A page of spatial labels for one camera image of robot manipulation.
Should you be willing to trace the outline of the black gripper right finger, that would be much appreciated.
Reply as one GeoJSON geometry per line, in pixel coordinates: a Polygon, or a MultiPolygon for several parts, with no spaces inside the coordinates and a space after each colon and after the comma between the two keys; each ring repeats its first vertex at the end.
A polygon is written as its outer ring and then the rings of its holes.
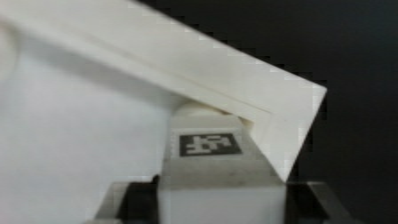
{"type": "Polygon", "coordinates": [[[363,224],[353,218],[324,182],[287,184],[283,224],[363,224]]]}

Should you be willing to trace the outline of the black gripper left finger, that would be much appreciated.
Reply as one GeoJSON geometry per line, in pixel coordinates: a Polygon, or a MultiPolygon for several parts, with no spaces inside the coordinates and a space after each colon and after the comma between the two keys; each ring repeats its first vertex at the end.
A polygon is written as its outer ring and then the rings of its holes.
{"type": "Polygon", "coordinates": [[[97,213],[86,224],[159,224],[157,181],[154,175],[143,182],[115,182],[109,185],[97,213]]]}

